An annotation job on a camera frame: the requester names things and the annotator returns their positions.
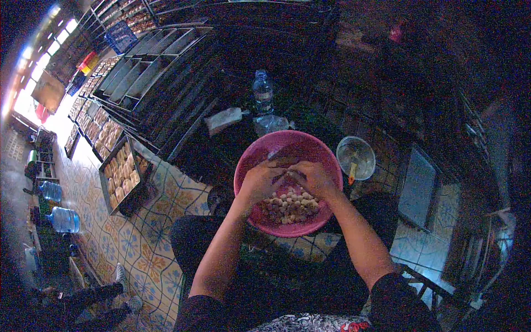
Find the sneaker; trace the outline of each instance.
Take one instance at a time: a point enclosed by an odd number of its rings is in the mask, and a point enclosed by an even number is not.
[[[140,309],[142,309],[142,306],[144,305],[144,302],[140,298],[140,296],[136,295],[129,299],[129,301],[126,302],[129,309],[131,309],[132,313],[138,313]]]
[[[124,266],[120,263],[116,266],[116,282],[121,283],[124,286],[124,293],[127,290],[127,285],[125,284],[125,269]]]

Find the pink bowl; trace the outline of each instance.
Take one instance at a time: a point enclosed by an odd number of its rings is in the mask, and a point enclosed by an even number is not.
[[[300,160],[308,160],[314,163],[322,163],[324,168],[331,174],[333,181],[343,190],[341,168],[336,156],[320,140],[309,134],[295,131],[282,130],[262,136],[253,142],[243,153],[236,166],[234,174],[234,194],[238,195],[242,187],[245,174],[262,161],[271,158],[298,157]],[[294,187],[294,182],[285,183],[277,190],[282,195],[288,192],[288,186]],[[317,231],[324,226],[332,216],[332,211],[324,201],[319,202],[319,212],[303,223],[291,225],[275,225],[260,210],[254,206],[249,217],[251,225],[259,230],[279,237],[299,237]]]

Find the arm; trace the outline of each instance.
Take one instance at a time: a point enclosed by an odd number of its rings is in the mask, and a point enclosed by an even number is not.
[[[189,297],[207,295],[223,301],[236,271],[243,229],[252,206],[268,197],[283,181],[281,175],[286,170],[276,166],[275,161],[264,161],[245,175],[238,196],[195,272]]]
[[[365,218],[339,191],[321,164],[302,161],[289,170],[288,174],[306,190],[328,203],[343,231],[350,259],[369,290],[378,279],[393,272],[387,248]]]
[[[381,277],[393,272],[387,248],[343,193],[337,191],[325,200],[341,226],[356,271],[371,290]]]

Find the black shirt sleeve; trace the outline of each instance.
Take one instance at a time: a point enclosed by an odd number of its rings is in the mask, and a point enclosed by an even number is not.
[[[433,313],[397,273],[374,284],[371,302],[369,319],[378,331],[442,331]]]
[[[184,301],[173,331],[227,331],[227,324],[227,308],[223,303],[206,295],[196,295]]]

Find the blue plastic crate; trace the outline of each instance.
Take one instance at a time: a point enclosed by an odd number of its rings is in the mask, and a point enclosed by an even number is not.
[[[109,28],[105,40],[116,54],[123,54],[138,43],[138,39],[125,21],[120,21]]]

